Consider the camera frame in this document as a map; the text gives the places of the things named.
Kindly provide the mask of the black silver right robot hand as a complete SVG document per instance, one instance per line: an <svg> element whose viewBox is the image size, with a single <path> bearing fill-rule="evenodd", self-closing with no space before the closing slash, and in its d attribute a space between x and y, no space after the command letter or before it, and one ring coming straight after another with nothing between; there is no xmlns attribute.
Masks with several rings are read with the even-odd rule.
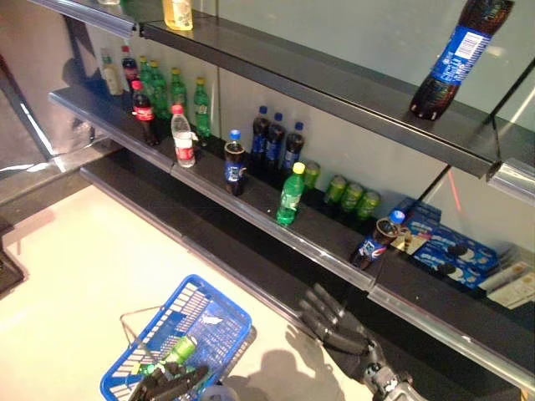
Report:
<svg viewBox="0 0 535 401"><path fill-rule="evenodd" d="M386 365L375 336L351 312L316 283L299 303L300 318L341 370L359 378L370 365Z"/></svg>

